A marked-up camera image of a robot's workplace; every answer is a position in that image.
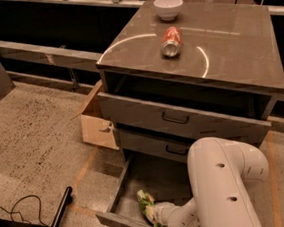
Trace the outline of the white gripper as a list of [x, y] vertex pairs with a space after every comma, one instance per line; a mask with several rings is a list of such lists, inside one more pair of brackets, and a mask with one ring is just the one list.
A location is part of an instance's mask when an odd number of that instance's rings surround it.
[[145, 209], [146, 218], [150, 222], [157, 221], [163, 226], [167, 226], [170, 214], [176, 209], [171, 202], [157, 203], [154, 207], [147, 205]]

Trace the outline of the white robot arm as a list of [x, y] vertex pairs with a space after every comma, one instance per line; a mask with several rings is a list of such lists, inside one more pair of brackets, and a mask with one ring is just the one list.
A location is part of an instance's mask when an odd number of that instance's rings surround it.
[[140, 211], [154, 227], [262, 227], [248, 190], [263, 182], [269, 165], [247, 143], [206, 137], [187, 155], [193, 197], [183, 206], [137, 193]]

